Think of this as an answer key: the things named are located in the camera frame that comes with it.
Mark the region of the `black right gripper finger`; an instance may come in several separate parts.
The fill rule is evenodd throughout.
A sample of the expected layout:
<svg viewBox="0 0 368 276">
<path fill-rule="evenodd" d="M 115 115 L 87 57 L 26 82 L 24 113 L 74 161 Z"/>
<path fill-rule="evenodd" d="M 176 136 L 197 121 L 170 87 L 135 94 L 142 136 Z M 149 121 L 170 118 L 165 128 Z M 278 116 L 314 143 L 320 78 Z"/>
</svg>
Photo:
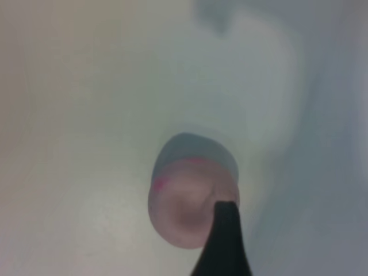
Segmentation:
<svg viewBox="0 0 368 276">
<path fill-rule="evenodd" d="M 234 202 L 215 203 L 212 228 L 191 275 L 252 275 L 243 244 L 239 209 Z"/>
</svg>

